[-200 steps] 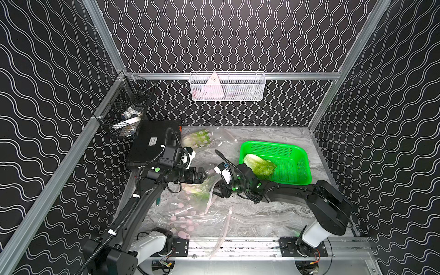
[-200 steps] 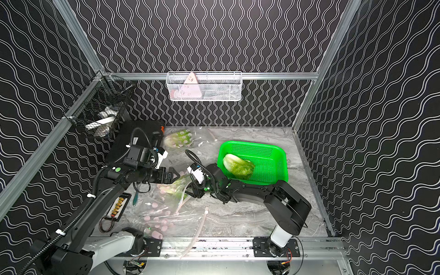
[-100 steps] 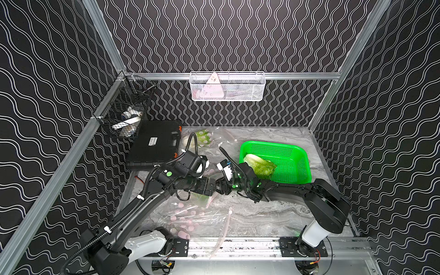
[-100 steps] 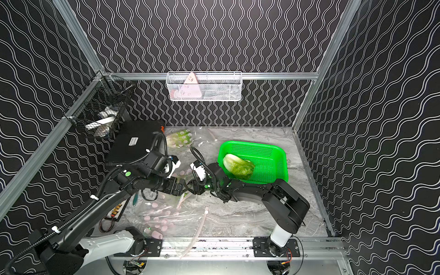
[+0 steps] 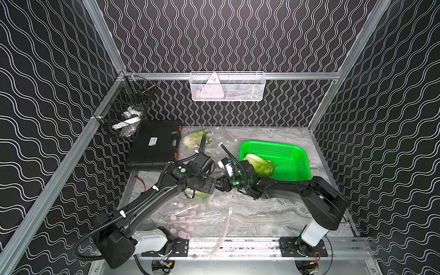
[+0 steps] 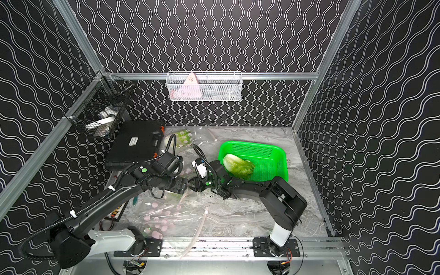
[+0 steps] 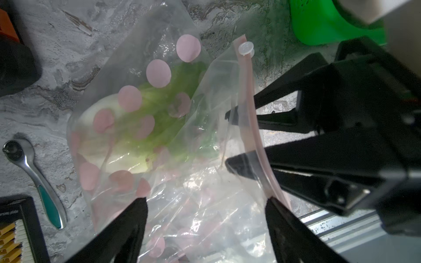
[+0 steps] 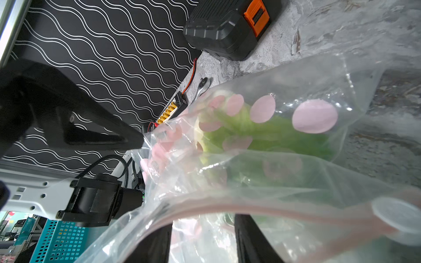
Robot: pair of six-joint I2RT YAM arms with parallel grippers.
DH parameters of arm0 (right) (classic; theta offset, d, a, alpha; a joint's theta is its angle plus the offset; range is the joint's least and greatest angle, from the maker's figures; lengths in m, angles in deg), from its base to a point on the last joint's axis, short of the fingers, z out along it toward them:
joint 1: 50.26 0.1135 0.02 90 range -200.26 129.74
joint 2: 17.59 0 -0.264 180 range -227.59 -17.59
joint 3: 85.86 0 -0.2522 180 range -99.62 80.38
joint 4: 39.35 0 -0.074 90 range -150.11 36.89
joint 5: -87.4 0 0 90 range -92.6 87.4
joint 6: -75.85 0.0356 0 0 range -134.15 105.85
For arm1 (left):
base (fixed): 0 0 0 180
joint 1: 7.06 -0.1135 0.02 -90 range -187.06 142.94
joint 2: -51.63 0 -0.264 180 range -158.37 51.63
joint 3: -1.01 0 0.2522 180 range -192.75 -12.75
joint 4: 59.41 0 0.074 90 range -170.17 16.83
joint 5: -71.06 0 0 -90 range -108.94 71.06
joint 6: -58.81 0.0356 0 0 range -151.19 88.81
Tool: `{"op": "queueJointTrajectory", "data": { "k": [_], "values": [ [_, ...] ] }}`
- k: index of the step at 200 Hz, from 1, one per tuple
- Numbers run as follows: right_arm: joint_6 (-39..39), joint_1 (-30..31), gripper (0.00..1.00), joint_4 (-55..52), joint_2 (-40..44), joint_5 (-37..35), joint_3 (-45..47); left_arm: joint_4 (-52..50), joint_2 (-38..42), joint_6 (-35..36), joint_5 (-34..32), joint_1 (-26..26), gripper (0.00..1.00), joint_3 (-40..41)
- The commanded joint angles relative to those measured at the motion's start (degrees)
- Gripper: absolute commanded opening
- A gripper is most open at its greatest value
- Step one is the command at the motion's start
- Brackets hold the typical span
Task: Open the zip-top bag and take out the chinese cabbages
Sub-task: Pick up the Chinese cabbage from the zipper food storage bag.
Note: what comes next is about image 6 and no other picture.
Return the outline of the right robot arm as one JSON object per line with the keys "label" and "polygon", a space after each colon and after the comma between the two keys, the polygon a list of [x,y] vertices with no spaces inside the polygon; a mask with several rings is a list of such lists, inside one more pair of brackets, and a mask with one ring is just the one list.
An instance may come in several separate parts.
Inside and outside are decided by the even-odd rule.
{"label": "right robot arm", "polygon": [[231,176],[218,160],[209,163],[197,158],[191,165],[196,173],[189,180],[192,191],[210,189],[223,199],[252,199],[261,202],[275,222],[264,252],[275,257],[287,255],[286,243],[308,206],[302,195],[279,176],[269,181],[253,182]]}

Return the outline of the zip-top bag with cabbage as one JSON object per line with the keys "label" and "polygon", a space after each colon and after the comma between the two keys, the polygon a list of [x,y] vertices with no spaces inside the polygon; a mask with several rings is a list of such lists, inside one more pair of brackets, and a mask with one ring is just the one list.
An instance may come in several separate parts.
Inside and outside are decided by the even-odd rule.
{"label": "zip-top bag with cabbage", "polygon": [[206,173],[200,174],[197,168],[195,176],[192,178],[182,178],[181,176],[168,173],[162,177],[162,183],[159,189],[178,195],[184,195],[189,191],[200,193],[207,188],[206,180]]}
{"label": "zip-top bag with cabbage", "polygon": [[209,207],[183,202],[146,202],[135,212],[134,225],[146,237],[162,240],[179,259],[193,249],[201,236]]}
{"label": "zip-top bag with cabbage", "polygon": [[166,147],[171,135],[176,136],[177,148],[189,148],[193,144],[200,147],[201,145],[214,144],[218,141],[213,132],[207,127],[171,128],[166,131],[166,135],[162,140],[161,147],[163,149]]}

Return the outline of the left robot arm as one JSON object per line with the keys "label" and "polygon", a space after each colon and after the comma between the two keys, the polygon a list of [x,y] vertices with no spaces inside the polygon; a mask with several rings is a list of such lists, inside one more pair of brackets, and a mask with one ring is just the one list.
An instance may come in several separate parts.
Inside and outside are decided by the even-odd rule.
{"label": "left robot arm", "polygon": [[[19,244],[20,255],[32,261],[55,260],[63,269],[75,266],[89,255],[97,243],[89,232],[118,206],[154,188],[183,194],[188,180],[179,176],[182,169],[183,158],[176,154],[176,135],[171,135],[165,152],[126,166],[114,184],[69,213],[49,216],[44,228]],[[42,234],[46,235],[52,254],[38,256],[27,252],[31,241]]]}

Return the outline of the chinese cabbage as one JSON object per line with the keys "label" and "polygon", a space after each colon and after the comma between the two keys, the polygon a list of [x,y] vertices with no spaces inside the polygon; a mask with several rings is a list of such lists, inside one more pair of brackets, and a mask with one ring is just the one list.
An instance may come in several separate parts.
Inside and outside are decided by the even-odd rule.
{"label": "chinese cabbage", "polygon": [[251,161],[243,160],[233,154],[226,154],[224,156],[223,166],[234,177],[241,179],[249,179],[256,167]]}

